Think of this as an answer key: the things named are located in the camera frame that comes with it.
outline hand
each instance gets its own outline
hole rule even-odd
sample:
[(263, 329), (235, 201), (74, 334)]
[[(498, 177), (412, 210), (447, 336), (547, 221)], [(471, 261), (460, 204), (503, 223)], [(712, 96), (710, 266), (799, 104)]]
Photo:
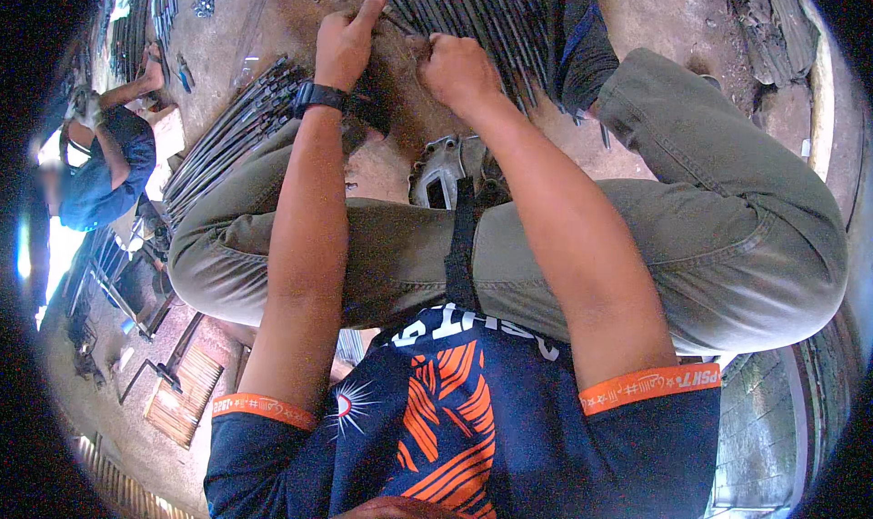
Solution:
[(91, 91), (85, 99), (85, 107), (73, 114), (76, 121), (92, 131), (103, 122), (103, 112), (100, 111), (100, 94)]
[(316, 84), (346, 93), (355, 87), (369, 61), (371, 32), (385, 1), (365, 0), (356, 16), (354, 11), (340, 11), (321, 21), (315, 51)]
[(431, 58), (421, 60), (418, 75), (434, 99), (462, 120), (500, 92), (500, 77), (485, 50), (472, 38), (431, 35)]

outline black wristwatch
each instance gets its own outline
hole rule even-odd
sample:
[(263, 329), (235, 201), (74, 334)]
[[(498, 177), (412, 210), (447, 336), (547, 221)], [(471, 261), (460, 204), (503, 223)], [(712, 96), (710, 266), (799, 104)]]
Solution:
[(304, 82), (297, 91), (297, 99), (294, 99), (294, 118), (302, 120), (303, 113), (311, 105), (331, 106), (339, 111), (344, 111), (347, 99), (348, 93), (339, 89), (313, 82)]

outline black strap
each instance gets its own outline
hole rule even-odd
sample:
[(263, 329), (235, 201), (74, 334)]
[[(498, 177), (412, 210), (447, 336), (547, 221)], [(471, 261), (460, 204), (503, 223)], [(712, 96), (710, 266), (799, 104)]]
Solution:
[(459, 307), (481, 310), (476, 297), (476, 288), (473, 286), (473, 237), (476, 233), (473, 199), (473, 177), (468, 176), (458, 180), (452, 250), (443, 260), (445, 295), (447, 301)]

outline navy t-shirt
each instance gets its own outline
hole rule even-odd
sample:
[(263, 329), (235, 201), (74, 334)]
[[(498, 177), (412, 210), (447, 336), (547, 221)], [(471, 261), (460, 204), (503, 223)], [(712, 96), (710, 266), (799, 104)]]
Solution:
[(381, 495), (475, 517), (704, 512), (717, 364), (579, 393), (567, 344), (453, 304), (383, 336), (320, 419), (255, 394), (214, 400), (211, 516), (328, 517)]
[(130, 175), (123, 184), (112, 188), (109, 166), (95, 138), (91, 159), (71, 169), (71, 176), (65, 180), (59, 216), (61, 224), (71, 230), (95, 230), (123, 216), (145, 191), (155, 170), (155, 134), (148, 122), (124, 106), (107, 110), (104, 118), (130, 165)]

